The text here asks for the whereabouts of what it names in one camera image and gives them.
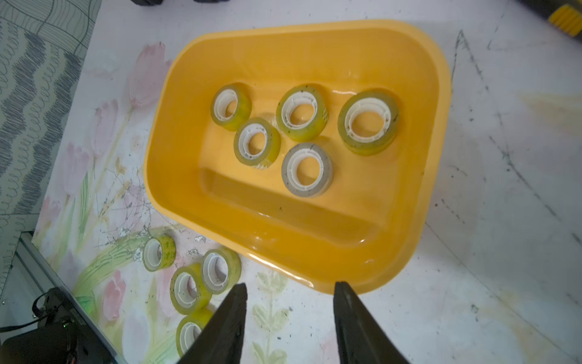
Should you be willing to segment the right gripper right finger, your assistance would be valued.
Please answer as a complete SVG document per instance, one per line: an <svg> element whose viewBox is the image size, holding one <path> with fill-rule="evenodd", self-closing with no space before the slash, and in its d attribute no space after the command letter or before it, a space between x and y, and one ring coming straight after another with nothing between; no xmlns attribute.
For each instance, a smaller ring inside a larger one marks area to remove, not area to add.
<svg viewBox="0 0 582 364"><path fill-rule="evenodd" d="M345 281L335 284L333 314L340 363L408 362Z"/></svg>

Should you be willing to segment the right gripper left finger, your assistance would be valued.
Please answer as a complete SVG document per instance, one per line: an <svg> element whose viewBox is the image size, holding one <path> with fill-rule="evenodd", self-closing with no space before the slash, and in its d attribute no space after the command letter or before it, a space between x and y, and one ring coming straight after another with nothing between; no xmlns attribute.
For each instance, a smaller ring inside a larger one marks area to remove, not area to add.
<svg viewBox="0 0 582 364"><path fill-rule="evenodd" d="M234 285L201 335L178 363L240 363L247 300L246 285Z"/></svg>

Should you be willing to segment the transparent tape roll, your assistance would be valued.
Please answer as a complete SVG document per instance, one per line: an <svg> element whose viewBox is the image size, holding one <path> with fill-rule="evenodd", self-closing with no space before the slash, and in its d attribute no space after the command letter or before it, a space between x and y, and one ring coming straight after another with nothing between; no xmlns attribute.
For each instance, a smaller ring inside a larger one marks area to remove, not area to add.
<svg viewBox="0 0 582 364"><path fill-rule="evenodd" d="M150 238L142 251L145 269L150 272L169 268L176 257L174 239L168 234Z"/></svg>
<svg viewBox="0 0 582 364"><path fill-rule="evenodd" d="M301 106L310 106L312 116L302 124L294 124L293 113ZM283 135L296 142L315 139L325 129L328 118L324 97L315 84L307 83L290 89L277 104L277 127Z"/></svg>
<svg viewBox="0 0 582 364"><path fill-rule="evenodd" d="M209 250L202 261L202 279L214 295L222 294L238 283L242 266L239 255L228 248Z"/></svg>
<svg viewBox="0 0 582 364"><path fill-rule="evenodd" d="M252 154L249 149L251 139L261 134L265 146L260 153ZM233 150L236 158L244 165L266 169L270 167L280 153L280 134L278 130L263 118L251 118L243 123L235 134Z"/></svg>
<svg viewBox="0 0 582 364"><path fill-rule="evenodd" d="M383 127L371 137L360 136L353 128L356 118L365 112L379 115L383 121ZM344 145L360 156L373 156L384 151L396 137L399 125L398 102L385 89L368 89L352 96L342 107L337 120Z"/></svg>
<svg viewBox="0 0 582 364"><path fill-rule="evenodd" d="M223 86L216 92L210 107L211 118L218 126L237 131L248 121L252 110L250 98L236 85Z"/></svg>
<svg viewBox="0 0 582 364"><path fill-rule="evenodd" d="M204 285L201 263L175 271L170 283L170 297L174 309L182 315L189 315L209 304L212 294Z"/></svg>
<svg viewBox="0 0 582 364"><path fill-rule="evenodd" d="M195 343L213 316L213 312L203 308L186 315L176 331L177 352L182 357Z"/></svg>

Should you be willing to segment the clear grey tape roll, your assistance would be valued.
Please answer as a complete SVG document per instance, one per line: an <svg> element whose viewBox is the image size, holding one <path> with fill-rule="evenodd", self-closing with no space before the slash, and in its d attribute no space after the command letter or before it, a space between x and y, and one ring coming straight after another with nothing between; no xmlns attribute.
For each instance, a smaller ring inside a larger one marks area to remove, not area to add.
<svg viewBox="0 0 582 364"><path fill-rule="evenodd" d="M307 158L318 162L319 174L311 184L299 180L299 165ZM300 198L314 198L323 194L333 180L333 165L329 155L315 143L300 143L284 157L281 168L283 184L291 194Z"/></svg>

